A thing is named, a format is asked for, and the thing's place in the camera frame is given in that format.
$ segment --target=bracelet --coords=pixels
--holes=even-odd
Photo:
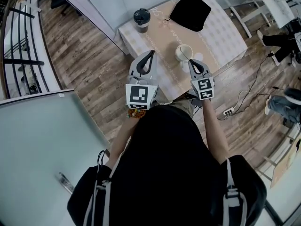
[[[127,117],[134,117],[134,118],[142,118],[146,113],[146,110],[138,110],[138,109],[129,109],[127,112]]]

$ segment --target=black sleeve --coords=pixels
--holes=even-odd
[[[101,166],[97,175],[97,166],[88,168],[77,183],[67,204],[67,210],[76,226],[82,226],[84,223],[85,214],[93,193],[95,180],[97,177],[98,185],[103,180],[107,180],[110,176],[111,169],[107,166]]]
[[[267,198],[267,189],[253,170],[251,165],[241,155],[229,158],[231,163],[231,172],[235,186],[242,192],[247,201],[247,221],[246,226],[255,225],[259,218]],[[211,209],[212,218],[216,223],[222,225],[223,218],[223,196],[227,191],[227,161],[225,161],[218,173],[215,175],[211,185]]]

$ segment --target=person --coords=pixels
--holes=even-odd
[[[267,99],[264,113],[269,115],[271,110],[293,123],[300,123],[301,106],[288,101],[284,96],[270,96]]]
[[[266,188],[243,156],[230,156],[210,100],[202,103],[208,147],[192,120],[189,100],[154,106],[140,119],[130,113],[114,139],[109,161],[98,174],[97,167],[89,168],[74,189],[67,209],[75,225],[85,222],[96,178],[98,187],[110,183],[110,194],[108,185],[97,192],[94,225],[103,225],[106,197],[110,226],[222,224],[227,158],[235,186],[246,197],[246,225],[254,225]]]
[[[301,51],[301,32],[295,33],[294,35],[272,35],[265,36],[257,30],[257,35],[264,46],[277,46],[281,47],[274,56],[272,56],[276,66],[279,66],[281,61],[284,60],[292,51]]]

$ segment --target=forearm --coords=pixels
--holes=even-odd
[[[208,99],[203,100],[203,114],[208,149],[212,156],[222,164],[226,158],[229,158],[228,143],[211,102]]]
[[[128,139],[134,133],[138,121],[138,118],[126,118],[112,143],[109,161],[106,163],[106,166],[113,168],[120,154],[124,151]]]

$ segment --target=black cup lid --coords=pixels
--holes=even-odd
[[[145,8],[141,8],[134,12],[134,21],[138,23],[138,25],[146,24],[150,21],[150,19],[151,14]]]

